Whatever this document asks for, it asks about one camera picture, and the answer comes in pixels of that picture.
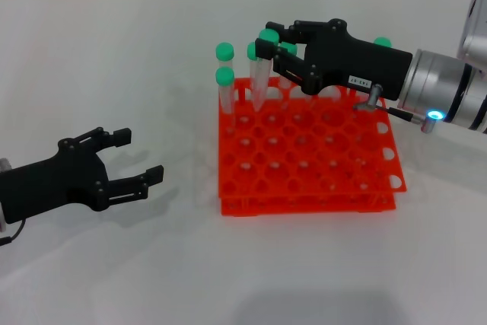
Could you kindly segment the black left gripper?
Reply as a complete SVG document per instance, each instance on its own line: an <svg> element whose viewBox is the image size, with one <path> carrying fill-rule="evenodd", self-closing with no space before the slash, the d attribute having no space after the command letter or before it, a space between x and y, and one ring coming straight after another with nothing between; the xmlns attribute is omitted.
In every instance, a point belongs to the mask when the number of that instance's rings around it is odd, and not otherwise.
<svg viewBox="0 0 487 325"><path fill-rule="evenodd" d="M5 221L17 221L70 203L81 203L94 211L148 198L151 186L163 181L162 165L143 174L108 180L97 153L130 144L132 131L113 133L97 127L59 145L49 159L1 173L1 206Z"/></svg>

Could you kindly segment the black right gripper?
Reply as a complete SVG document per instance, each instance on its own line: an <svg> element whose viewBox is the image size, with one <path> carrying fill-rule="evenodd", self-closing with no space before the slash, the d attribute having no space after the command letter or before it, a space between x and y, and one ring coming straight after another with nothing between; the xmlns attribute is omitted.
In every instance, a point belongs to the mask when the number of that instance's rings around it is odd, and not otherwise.
<svg viewBox="0 0 487 325"><path fill-rule="evenodd" d="M411 53L352 37L338 18L295 21L289 27L269 21L266 29L274 30L280 43L306 44L303 60L268 40L255 41L256 56L273 61L274 72L309 95L331 85L367 92L378 84L381 97L397 100L412 62Z"/></svg>

